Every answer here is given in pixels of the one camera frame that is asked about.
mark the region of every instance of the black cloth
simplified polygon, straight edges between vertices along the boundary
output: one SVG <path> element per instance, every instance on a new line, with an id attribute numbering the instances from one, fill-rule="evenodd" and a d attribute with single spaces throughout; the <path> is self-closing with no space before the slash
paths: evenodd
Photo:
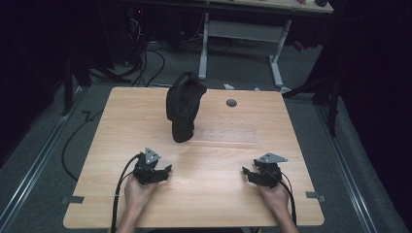
<path id="1" fill-rule="evenodd" d="M 181 83 L 184 77 L 189 79 Z M 172 135 L 176 143 L 183 143 L 193 137 L 194 119 L 206 90 L 196 74 L 187 72 L 167 91 L 166 114 L 172 121 Z"/>

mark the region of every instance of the human hand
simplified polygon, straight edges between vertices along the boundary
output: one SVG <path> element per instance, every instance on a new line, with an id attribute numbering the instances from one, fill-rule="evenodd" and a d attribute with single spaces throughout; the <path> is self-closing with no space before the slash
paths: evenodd
<path id="1" fill-rule="evenodd" d="M 260 190 L 266 206 L 272 212 L 287 212 L 289 203 L 289 194 L 287 190 L 278 183 L 275 187 L 269 188 L 268 186 L 260 186 L 257 188 Z"/>
<path id="2" fill-rule="evenodd" d="M 133 175 L 129 175 L 124 188 L 126 210 L 121 217 L 118 233 L 132 233 L 143 208 L 148 204 L 157 183 L 141 185 Z"/>
<path id="3" fill-rule="evenodd" d="M 296 233 L 297 228 L 289 214 L 289 193 L 283 185 L 278 183 L 275 187 L 257 186 L 266 206 L 272 211 L 282 233 Z"/>
<path id="4" fill-rule="evenodd" d="M 156 186 L 157 183 L 141 185 L 133 175 L 129 175 L 124 189 L 126 208 L 129 211 L 141 211 L 148 203 Z"/>

